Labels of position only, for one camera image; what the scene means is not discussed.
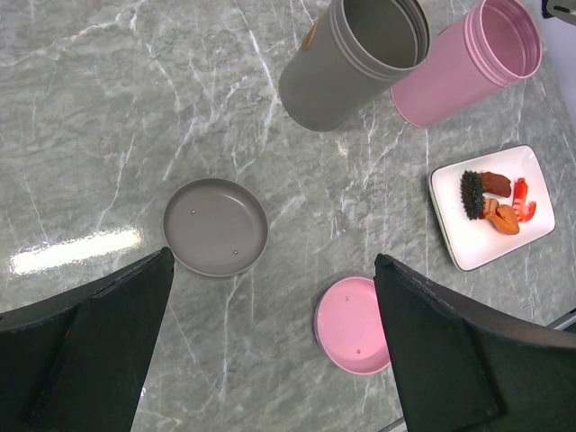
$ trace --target pink lid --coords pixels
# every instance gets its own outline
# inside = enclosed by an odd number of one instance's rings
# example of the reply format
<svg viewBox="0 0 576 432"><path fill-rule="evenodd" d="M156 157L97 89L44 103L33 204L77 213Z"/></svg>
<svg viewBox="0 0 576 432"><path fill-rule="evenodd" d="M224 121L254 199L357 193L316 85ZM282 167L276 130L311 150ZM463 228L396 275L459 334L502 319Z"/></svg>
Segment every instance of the pink lid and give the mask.
<svg viewBox="0 0 576 432"><path fill-rule="evenodd" d="M322 296L314 320L328 357L352 374L375 374L390 364L374 281L348 277Z"/></svg>

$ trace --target white plate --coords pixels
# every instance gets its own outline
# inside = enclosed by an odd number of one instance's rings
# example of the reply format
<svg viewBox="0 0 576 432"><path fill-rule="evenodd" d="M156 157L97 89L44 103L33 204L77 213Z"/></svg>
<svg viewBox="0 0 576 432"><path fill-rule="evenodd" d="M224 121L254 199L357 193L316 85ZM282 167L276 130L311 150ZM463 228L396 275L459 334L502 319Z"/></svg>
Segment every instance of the white plate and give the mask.
<svg viewBox="0 0 576 432"><path fill-rule="evenodd" d="M496 231L488 220L469 220L460 195L460 179L464 171L502 174L512 181L512 192L514 183L524 177L528 184L527 199L537 204L534 218L521 223L516 236ZM556 222L550 195L538 159L529 146L514 147L439 168L430 175L429 188L446 246L460 270L470 271L483 266L554 230ZM512 205L512 196L494 197L502 204Z"/></svg>

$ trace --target gray marble surface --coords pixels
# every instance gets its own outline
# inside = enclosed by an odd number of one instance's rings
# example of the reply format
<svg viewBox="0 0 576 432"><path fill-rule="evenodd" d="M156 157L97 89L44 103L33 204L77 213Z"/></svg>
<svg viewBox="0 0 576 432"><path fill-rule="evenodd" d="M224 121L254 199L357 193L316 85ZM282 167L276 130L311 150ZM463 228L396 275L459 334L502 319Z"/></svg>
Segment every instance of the gray marble surface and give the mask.
<svg viewBox="0 0 576 432"><path fill-rule="evenodd" d="M432 32L474 3L424 1ZM533 79L428 131L385 94L318 134L289 118L277 81L326 5L0 4L0 311L163 246L167 199L198 177L237 180L272 222L247 274L212 280L176 266L136 432L376 431L396 419L392 370L345 373L311 330L322 292L372 275L381 251L525 320L576 307L576 137L548 56ZM556 230L462 273L427 174L518 143L539 157ZM40 262L29 253L39 250Z"/></svg>

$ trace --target gray lid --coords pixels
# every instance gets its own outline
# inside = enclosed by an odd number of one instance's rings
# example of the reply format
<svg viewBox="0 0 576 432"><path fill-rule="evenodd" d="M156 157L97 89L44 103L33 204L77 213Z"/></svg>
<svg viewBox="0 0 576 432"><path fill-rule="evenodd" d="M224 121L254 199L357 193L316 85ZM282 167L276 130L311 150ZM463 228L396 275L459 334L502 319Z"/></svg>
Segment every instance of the gray lid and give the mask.
<svg viewBox="0 0 576 432"><path fill-rule="evenodd" d="M269 224L250 191L229 180L205 178L172 196L164 235L183 265L201 275L225 277L256 263L266 248Z"/></svg>

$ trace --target white vein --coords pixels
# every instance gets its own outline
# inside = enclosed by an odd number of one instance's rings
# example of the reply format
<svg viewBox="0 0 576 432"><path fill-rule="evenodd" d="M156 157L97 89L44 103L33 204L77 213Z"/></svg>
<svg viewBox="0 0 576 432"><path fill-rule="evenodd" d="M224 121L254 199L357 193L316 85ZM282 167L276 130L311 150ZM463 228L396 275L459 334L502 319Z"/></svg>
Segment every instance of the white vein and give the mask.
<svg viewBox="0 0 576 432"><path fill-rule="evenodd" d="M138 11L134 11L134 15L130 18L130 30L136 34L136 20L138 20Z"/></svg>
<svg viewBox="0 0 576 432"><path fill-rule="evenodd" d="M198 75L198 71L196 70L196 67L194 67L194 63L192 62L192 55L190 56L190 58L188 59L188 66L190 67L190 69L192 70L192 76L193 78L196 80L196 82L198 84L200 84L200 86L202 87L202 92L204 93L204 95L208 98L208 100L210 101L211 105L215 105L216 103L214 102L213 99L213 94L211 94L211 92L208 91L208 89L206 88L206 85L204 84L204 82L200 79L200 76Z"/></svg>
<svg viewBox="0 0 576 432"><path fill-rule="evenodd" d="M192 137L194 135L194 125L196 123L195 115L196 115L196 107L194 107L194 117L190 121L190 127L188 128L188 132L184 135L184 139L182 139L182 142L180 143L180 145L176 149L175 154L170 158L170 162L168 163L168 166L166 167L166 171L165 171L164 175L162 176L163 182L165 182L168 179L168 176L170 176L170 172L172 171L172 167L174 166L175 161L178 159L178 156L180 156L180 152L182 151L182 148L184 147L186 142L188 142L190 137Z"/></svg>
<svg viewBox="0 0 576 432"><path fill-rule="evenodd" d="M370 390L370 378L366 383L366 389L364 390L364 400L362 400L362 413L364 414L364 407L366 405L366 399L368 399L368 391Z"/></svg>
<svg viewBox="0 0 576 432"><path fill-rule="evenodd" d="M522 121L522 110L524 109L524 96L526 94L526 84L527 81L525 80L524 85L522 86L522 94L520 95L520 107L518 109L516 125L514 127L514 131L516 133L516 141L520 140L520 122Z"/></svg>
<svg viewBox="0 0 576 432"><path fill-rule="evenodd" d="M300 0L300 4L302 5L302 8L304 9L304 12L308 15L308 19L310 20L311 23L314 23L314 20L312 20L312 17L310 15L310 12L308 12L308 8L306 7L306 4L304 4L304 0Z"/></svg>
<svg viewBox="0 0 576 432"><path fill-rule="evenodd" d="M531 245L528 245L528 253L526 254L526 259L524 260L524 274L526 277L526 285L528 285L528 259L530 258L530 247Z"/></svg>
<svg viewBox="0 0 576 432"><path fill-rule="evenodd" d="M268 65L264 61L264 58L262 57L262 54L260 52L260 46L258 45L258 41L257 41L256 37L254 36L254 33L252 32L252 30L250 30L250 26L248 25L248 20L246 19L246 16L242 12L242 10L239 8L238 2L236 0L234 0L234 4L236 5L236 8L240 12L240 15L242 15L242 20L244 21L244 23L246 24L246 26L248 28L248 34L250 35L250 40L252 41L252 47L254 48L254 51L256 52L256 55L258 56L260 63L262 64L262 69L265 72L266 80L268 81L268 86L270 87L270 89L273 92L272 101L270 102L270 107L268 108L268 114L264 119L264 132L262 133L262 150L264 150L266 147L266 143L268 142L268 132L270 131L270 124L272 123L272 117L274 116L275 107L278 104L278 100L279 100L278 99L278 92L276 91L276 87L274 85L274 80L272 79L272 75L270 75L270 69L268 68Z"/></svg>
<svg viewBox="0 0 576 432"><path fill-rule="evenodd" d="M36 96L34 94L34 102L32 102L32 140L36 140Z"/></svg>
<svg viewBox="0 0 576 432"><path fill-rule="evenodd" d="M294 47L298 49L298 37L296 36L296 25L294 24L294 6L292 3L293 0L290 0L290 16L292 17L292 36L294 37Z"/></svg>
<svg viewBox="0 0 576 432"><path fill-rule="evenodd" d="M128 152L124 153L124 151L122 151L122 153L120 154L120 159L118 161L118 165L119 165L118 178L116 179L116 191L114 191L114 197L112 198L112 201L110 202L108 207L106 207L102 211L102 213L100 213L100 218L98 219L98 223L96 223L96 229L95 229L96 232L98 232L100 230L100 227L102 226L102 221L104 220L104 216L106 215L106 213L116 203L116 199L118 198L118 193L120 191L120 183L122 181L122 173L124 172L124 167L126 167L126 164L128 163L128 159L130 159L130 154L131 154L132 149L134 147L134 139L135 138L136 138L136 135L132 134L132 141L130 143L130 147L128 148Z"/></svg>
<svg viewBox="0 0 576 432"><path fill-rule="evenodd" d="M34 195L32 195L32 191L30 190L30 185L28 184L28 180L24 179L24 183L26 184L26 190L28 191L28 195L30 196L30 201L32 202L32 207L34 208L34 212L36 213L36 217L38 218L38 223L40 224L40 228L42 229L42 234L44 235L44 240L46 244L50 246L50 241L48 240L48 236L46 235L46 230L44 229L44 224L42 223L42 218L40 217L40 213L38 212L38 207L36 206L36 202L34 201Z"/></svg>
<svg viewBox="0 0 576 432"><path fill-rule="evenodd" d="M234 294L238 290L244 277L246 277L246 274L244 274L240 280L237 276L234 276L232 291L226 296L226 306L224 308L224 356L222 360L223 376L219 395L220 402L224 402L226 400L226 383L228 381L228 316L230 310L230 301L234 297Z"/></svg>
<svg viewBox="0 0 576 432"><path fill-rule="evenodd" d="M504 267L506 268L506 274L508 276L508 280L510 281L510 285L512 285L512 290L517 293L516 291L516 284L514 283L514 279L512 279L512 275L510 274L510 270L508 267L508 264L504 265Z"/></svg>
<svg viewBox="0 0 576 432"><path fill-rule="evenodd" d="M572 153L572 149L570 148L570 144L568 144L568 140L566 139L566 135L564 135L564 132L562 132L562 137L564 138L564 144L566 145L566 148L568 149L568 153L570 153L572 163L576 167L576 159L574 158L574 153Z"/></svg>
<svg viewBox="0 0 576 432"><path fill-rule="evenodd" d="M155 412L155 411L148 411L146 409L138 409L138 412L141 412L142 414L146 414L149 416L153 416L153 417L158 417L159 419L165 420L165 421L174 421L175 422L175 426L171 429L174 430L175 428L179 427L180 425L182 425L182 423L184 423L180 418L175 418L175 417L167 417L167 416L163 416L162 414L160 414L159 412ZM164 426L164 422L158 423L157 427L158 428L162 428L162 426Z"/></svg>
<svg viewBox="0 0 576 432"><path fill-rule="evenodd" d="M250 321L254 322L254 267L250 269Z"/></svg>
<svg viewBox="0 0 576 432"><path fill-rule="evenodd" d="M136 219L134 221L137 221L139 217L146 212L146 210L150 207L150 205L154 202L155 199L156 197L152 198L150 201L148 201L148 203L144 207L142 207L142 210L140 210L139 213L136 215Z"/></svg>
<svg viewBox="0 0 576 432"><path fill-rule="evenodd" d="M14 236L14 241L16 242L16 246L19 247L20 246L20 240L18 239L18 234L16 234L16 230L14 229L14 226L12 225L12 221L10 220L10 215L8 214L8 210L4 210L4 213L6 214L6 218L8 219L8 227L10 228L10 232Z"/></svg>
<svg viewBox="0 0 576 432"><path fill-rule="evenodd" d="M177 113L179 113L180 112L180 96L178 95L178 92L176 91L176 87L174 86L172 79L170 79L170 76L168 75L168 73L166 72L164 67L162 66L162 63L160 63L158 61L158 59L156 58L156 54L154 53L152 46L149 43L147 43L146 48L148 48L148 53L154 59L153 63L156 65L156 67L160 71L160 73L166 78L168 85L172 88L172 91L174 92L174 98L175 98L174 99L174 109Z"/></svg>
<svg viewBox="0 0 576 432"><path fill-rule="evenodd" d="M36 23L35 12L34 12L34 0L29 0L30 3L30 17L32 20L32 24Z"/></svg>
<svg viewBox="0 0 576 432"><path fill-rule="evenodd" d="M280 210L280 213L278 214L278 216L276 216L276 218L270 223L270 229L272 229L276 223L278 223L278 221L290 210L290 208L293 205L300 205L304 202L304 197L302 195L297 195L292 197L290 200L288 200L288 202L282 206L282 209Z"/></svg>
<svg viewBox="0 0 576 432"><path fill-rule="evenodd" d="M186 348L188 348L188 353L190 354L190 357L192 358L192 360L194 361L194 364L198 366L198 369L200 370L200 373L202 374L202 376L204 377L204 380L207 383L210 383L208 381L208 377L206 376L206 373L204 373L204 370L200 367L200 364L198 363L198 359L196 358L196 355L194 354L194 351L192 350L192 348L190 347L190 343L188 342L188 338L186 337L186 334L184 333L184 331L182 330L182 326L180 325L180 321L178 320L178 317L176 316L176 314L174 313L174 309L172 308L172 305L169 303L168 304L168 308L170 309L170 312L172 313L172 316L174 317L174 321L176 322L176 326L178 327L178 331L180 332L180 335L182 336L182 339L184 340L184 343L186 345Z"/></svg>
<svg viewBox="0 0 576 432"><path fill-rule="evenodd" d="M372 164L372 166L370 167L370 169L368 170L368 172L366 173L366 175L364 176L364 181L362 182L362 187L363 189L366 188L366 185L368 185L368 179L370 178L370 175L372 174L372 172L374 171L374 169L376 168L376 166L380 163L380 160L382 158L384 158L388 153L390 153L392 150L396 149L396 146L398 146L398 141L400 140L400 136L402 135L402 133L404 132L404 127L402 126L402 129L400 129L400 132L398 132L396 134L396 138L394 139L394 141L392 142L392 144L386 146L386 148L384 149L384 151L381 153L381 155L374 161L374 163Z"/></svg>

